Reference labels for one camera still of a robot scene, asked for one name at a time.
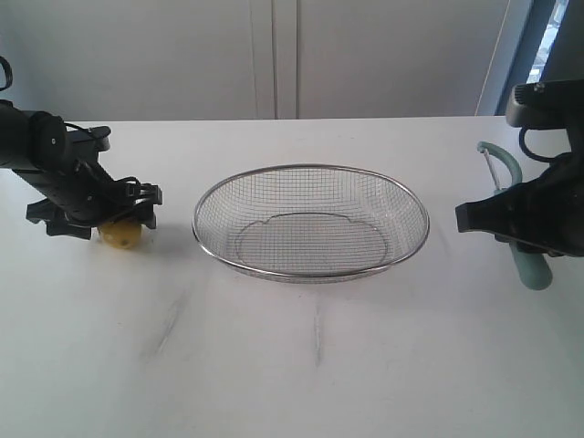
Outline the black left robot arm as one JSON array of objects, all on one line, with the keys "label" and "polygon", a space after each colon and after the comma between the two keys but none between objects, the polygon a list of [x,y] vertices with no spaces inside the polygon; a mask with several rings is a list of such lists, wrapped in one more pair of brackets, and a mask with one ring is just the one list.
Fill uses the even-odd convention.
[{"label": "black left robot arm", "polygon": [[50,236],[84,240],[93,229],[121,221],[156,228],[161,188],[134,176],[115,180],[99,164],[110,134],[108,126],[82,128],[1,102],[1,167],[45,196],[27,206],[29,222],[43,222]]}]

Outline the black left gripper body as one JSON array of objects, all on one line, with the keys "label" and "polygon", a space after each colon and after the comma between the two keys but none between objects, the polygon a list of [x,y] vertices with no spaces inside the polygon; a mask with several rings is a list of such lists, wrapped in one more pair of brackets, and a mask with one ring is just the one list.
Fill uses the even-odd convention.
[{"label": "black left gripper body", "polygon": [[16,170],[22,180],[63,209],[69,219],[85,226],[126,220],[127,186],[137,178],[114,180],[97,163],[76,159],[68,171]]}]

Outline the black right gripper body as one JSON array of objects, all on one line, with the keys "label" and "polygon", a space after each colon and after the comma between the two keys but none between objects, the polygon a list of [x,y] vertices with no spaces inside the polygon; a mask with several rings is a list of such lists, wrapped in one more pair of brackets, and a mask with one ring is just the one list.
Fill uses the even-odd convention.
[{"label": "black right gripper body", "polygon": [[583,254],[583,157],[555,158],[527,189],[529,241],[549,253]]}]

